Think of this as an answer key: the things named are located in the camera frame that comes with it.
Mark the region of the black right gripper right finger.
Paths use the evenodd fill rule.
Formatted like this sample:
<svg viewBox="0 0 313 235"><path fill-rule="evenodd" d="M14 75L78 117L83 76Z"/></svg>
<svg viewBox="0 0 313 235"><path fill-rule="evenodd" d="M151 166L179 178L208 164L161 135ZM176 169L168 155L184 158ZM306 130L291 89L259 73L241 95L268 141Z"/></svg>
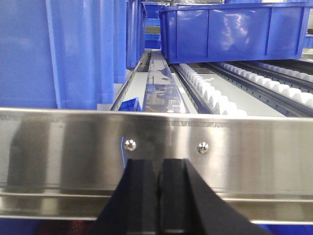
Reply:
<svg viewBox="0 0 313 235"><path fill-rule="evenodd" d="M209 187L187 159L165 159L161 168L162 235L267 235Z"/></svg>

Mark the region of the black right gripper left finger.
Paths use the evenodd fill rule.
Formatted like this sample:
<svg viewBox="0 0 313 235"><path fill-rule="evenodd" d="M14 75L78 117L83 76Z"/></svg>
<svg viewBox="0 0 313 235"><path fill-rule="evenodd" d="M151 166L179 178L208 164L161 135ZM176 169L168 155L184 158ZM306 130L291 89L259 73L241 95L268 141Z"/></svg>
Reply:
<svg viewBox="0 0 313 235"><path fill-rule="evenodd" d="M157 190L151 160L127 161L124 174L89 235L155 235Z"/></svg>

